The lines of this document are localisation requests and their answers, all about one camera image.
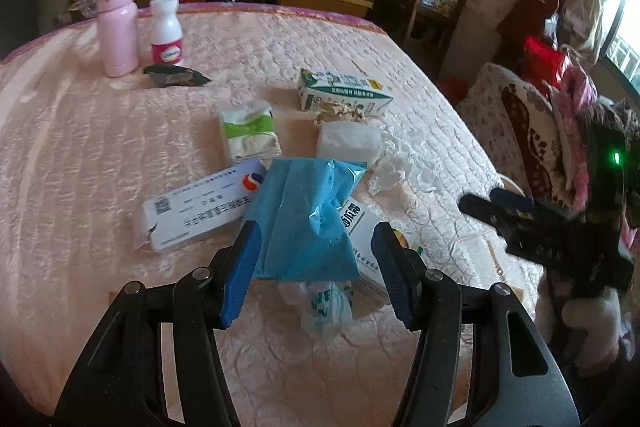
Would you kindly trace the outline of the blue plastic bag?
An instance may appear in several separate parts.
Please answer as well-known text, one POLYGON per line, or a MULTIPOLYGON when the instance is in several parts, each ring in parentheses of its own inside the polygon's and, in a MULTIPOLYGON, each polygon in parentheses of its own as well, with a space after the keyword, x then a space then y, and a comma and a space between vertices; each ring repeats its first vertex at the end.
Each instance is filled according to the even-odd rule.
POLYGON ((324 158, 274 160, 244 219, 262 231, 253 277, 343 282, 358 277, 341 210, 367 165, 324 158))

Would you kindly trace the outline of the beige paper ball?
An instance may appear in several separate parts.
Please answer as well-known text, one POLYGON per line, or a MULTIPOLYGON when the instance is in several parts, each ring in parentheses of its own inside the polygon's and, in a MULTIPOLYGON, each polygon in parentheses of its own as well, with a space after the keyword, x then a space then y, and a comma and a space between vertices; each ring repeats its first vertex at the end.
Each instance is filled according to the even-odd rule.
POLYGON ((367 121, 367 117, 361 109, 353 108, 344 103, 321 102, 316 117, 314 117, 314 124, 317 127, 321 127, 333 121, 351 121, 357 124, 364 124, 367 121))

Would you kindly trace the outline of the white box green text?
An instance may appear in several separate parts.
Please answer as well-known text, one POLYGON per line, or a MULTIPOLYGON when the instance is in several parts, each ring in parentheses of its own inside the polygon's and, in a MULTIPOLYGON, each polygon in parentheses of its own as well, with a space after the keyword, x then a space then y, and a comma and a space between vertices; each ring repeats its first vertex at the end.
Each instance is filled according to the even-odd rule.
POLYGON ((359 279, 354 282, 354 286, 377 303, 388 305, 390 298, 371 249, 374 228, 382 218, 370 207, 349 197, 341 209, 341 219, 358 265, 359 279))

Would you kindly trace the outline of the white medicine box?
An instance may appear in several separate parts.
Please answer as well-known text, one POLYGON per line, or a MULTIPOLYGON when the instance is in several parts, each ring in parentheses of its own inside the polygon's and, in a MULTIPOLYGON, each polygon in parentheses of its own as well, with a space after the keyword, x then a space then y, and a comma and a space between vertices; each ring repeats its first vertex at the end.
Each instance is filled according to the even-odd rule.
POLYGON ((266 172, 253 158, 147 199, 134 215, 134 247, 171 251, 239 220, 266 172))

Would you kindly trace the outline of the floral covered sofa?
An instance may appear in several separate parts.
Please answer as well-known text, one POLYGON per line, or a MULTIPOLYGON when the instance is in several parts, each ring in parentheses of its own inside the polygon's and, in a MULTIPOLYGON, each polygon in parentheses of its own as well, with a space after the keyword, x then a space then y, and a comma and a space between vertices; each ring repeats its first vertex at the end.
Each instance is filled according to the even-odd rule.
POLYGON ((552 104, 534 85, 487 63, 457 112, 498 173, 527 196, 583 210, 588 188, 568 177, 568 145, 552 104))

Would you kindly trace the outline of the small white green plastic bag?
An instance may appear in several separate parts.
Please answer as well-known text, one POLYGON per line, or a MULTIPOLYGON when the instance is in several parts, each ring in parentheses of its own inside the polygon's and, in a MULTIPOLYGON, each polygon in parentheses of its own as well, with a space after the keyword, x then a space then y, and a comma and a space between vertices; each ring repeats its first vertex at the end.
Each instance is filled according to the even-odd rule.
POLYGON ((300 309, 300 326, 314 338, 326 341, 352 325, 352 283, 280 283, 280 294, 289 306, 300 309))

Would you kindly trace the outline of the clear crumpled plastic wrap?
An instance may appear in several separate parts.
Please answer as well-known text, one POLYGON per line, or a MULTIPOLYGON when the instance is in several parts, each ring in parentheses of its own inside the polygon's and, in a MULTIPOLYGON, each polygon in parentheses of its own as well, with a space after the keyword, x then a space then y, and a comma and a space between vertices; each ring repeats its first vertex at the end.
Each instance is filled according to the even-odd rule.
POLYGON ((371 167, 368 181, 371 195, 390 191, 401 184, 407 184, 416 194, 444 193, 435 161, 427 154, 424 132, 386 126, 381 129, 381 138, 381 155, 371 167))

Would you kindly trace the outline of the green white tissue pack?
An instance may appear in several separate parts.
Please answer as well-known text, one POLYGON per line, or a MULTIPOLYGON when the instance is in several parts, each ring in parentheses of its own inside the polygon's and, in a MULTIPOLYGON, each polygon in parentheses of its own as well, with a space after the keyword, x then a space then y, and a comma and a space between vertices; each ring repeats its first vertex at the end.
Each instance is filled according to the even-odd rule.
POLYGON ((219 111, 224 150, 231 165, 282 154, 271 105, 262 100, 224 107, 219 111))

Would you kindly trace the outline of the pink clothes pile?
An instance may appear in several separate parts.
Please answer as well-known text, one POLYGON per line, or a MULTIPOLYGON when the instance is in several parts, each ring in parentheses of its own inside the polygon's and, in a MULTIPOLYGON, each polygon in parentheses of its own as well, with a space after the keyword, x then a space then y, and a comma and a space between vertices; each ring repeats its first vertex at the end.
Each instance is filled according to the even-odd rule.
POLYGON ((588 200, 589 174, 586 139, 582 136, 577 116, 597 102, 598 91, 579 65, 568 66, 560 87, 549 84, 548 91, 561 142, 565 190, 574 195, 572 207, 584 210, 588 200))

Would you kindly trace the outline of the white tissue block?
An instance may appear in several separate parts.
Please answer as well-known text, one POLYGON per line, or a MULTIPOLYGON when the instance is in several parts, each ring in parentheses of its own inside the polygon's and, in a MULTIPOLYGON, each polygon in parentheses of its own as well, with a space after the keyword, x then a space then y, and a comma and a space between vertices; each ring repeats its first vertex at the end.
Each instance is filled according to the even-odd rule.
POLYGON ((363 162, 372 167, 381 157, 381 131, 355 121, 330 121, 322 124, 317 156, 340 161, 363 162))

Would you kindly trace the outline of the red bag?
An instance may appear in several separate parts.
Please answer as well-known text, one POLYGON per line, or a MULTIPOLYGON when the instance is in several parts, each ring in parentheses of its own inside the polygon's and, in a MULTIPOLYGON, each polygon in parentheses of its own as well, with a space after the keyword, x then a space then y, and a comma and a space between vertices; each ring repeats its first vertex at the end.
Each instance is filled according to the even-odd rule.
POLYGON ((570 58, 533 36, 524 40, 521 77, 531 83, 543 95, 549 88, 561 89, 563 76, 570 66, 570 58))

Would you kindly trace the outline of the pink quilted mattress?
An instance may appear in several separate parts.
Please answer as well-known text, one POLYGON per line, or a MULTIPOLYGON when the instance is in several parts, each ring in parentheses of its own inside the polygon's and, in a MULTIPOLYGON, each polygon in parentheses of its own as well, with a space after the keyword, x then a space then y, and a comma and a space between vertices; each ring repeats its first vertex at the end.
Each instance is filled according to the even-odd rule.
POLYGON ((93 22, 1 63, 1 361, 30 405, 53 413, 122 286, 174 283, 233 242, 265 166, 231 166, 221 110, 264 101, 282 153, 314 156, 314 115, 297 94, 306 69, 390 91, 376 122, 397 180, 375 194, 360 184, 354 207, 390 222, 429 267, 469 286, 508 284, 533 308, 539 270, 458 208, 462 194, 499 184, 496 168, 382 30, 292 9, 200 5, 179 20, 202 87, 108 78, 93 22))

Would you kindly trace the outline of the green white milk carton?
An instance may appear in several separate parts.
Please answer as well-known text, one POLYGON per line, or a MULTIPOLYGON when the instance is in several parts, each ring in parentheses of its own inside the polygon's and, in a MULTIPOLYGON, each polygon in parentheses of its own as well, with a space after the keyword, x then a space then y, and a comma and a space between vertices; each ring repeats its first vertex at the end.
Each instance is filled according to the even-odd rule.
POLYGON ((378 80, 308 69, 299 73, 297 92, 303 110, 319 110, 321 103, 336 103, 358 109, 364 116, 381 116, 394 101, 390 90, 378 80))

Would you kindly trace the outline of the dark crumpled snack wrapper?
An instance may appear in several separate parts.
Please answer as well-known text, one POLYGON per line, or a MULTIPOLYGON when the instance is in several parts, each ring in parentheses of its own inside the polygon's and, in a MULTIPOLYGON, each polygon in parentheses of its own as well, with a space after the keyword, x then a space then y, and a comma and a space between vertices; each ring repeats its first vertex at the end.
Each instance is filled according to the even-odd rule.
POLYGON ((152 64, 143 69, 156 87, 202 87, 210 83, 210 79, 195 69, 170 65, 152 64))

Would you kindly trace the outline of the white pill bottle pink label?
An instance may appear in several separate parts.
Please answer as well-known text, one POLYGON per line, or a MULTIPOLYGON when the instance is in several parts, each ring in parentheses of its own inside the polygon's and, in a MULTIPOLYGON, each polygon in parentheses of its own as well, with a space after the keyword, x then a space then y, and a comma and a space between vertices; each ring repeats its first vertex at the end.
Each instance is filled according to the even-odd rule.
POLYGON ((150 45, 155 64, 180 66, 183 59, 183 32, 178 20, 179 0, 152 0, 150 45))

